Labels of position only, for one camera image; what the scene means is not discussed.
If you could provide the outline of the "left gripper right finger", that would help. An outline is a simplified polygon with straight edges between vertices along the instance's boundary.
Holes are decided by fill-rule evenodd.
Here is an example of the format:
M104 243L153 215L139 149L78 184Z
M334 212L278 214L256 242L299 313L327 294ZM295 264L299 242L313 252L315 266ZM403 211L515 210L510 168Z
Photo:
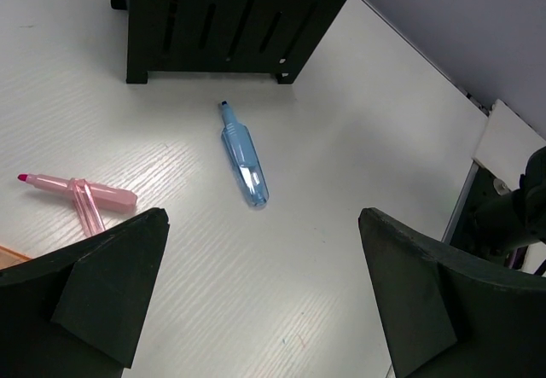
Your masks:
M376 208L363 253L397 377L543 377L545 279L474 257Z

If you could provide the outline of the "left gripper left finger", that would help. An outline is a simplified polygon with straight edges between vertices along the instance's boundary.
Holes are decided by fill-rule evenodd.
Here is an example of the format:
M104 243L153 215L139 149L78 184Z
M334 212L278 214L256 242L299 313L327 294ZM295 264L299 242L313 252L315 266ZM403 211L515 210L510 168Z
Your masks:
M3 377L120 377L137 351L169 218L151 208L1 271Z

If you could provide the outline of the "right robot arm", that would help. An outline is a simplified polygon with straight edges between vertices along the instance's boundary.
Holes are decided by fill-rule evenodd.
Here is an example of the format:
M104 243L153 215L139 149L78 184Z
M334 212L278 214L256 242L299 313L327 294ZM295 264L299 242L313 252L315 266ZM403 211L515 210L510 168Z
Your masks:
M516 270L530 245L545 242L545 149L530 156L516 189L501 195L499 183L479 169L478 184L484 188L471 194L462 249Z

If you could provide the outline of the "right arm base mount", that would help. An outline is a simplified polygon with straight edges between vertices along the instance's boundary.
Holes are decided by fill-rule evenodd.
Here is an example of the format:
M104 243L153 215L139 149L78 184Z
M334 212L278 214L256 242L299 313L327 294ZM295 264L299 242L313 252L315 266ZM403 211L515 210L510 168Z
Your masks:
M490 171L473 164L443 242L512 270L521 270L531 234L524 203Z

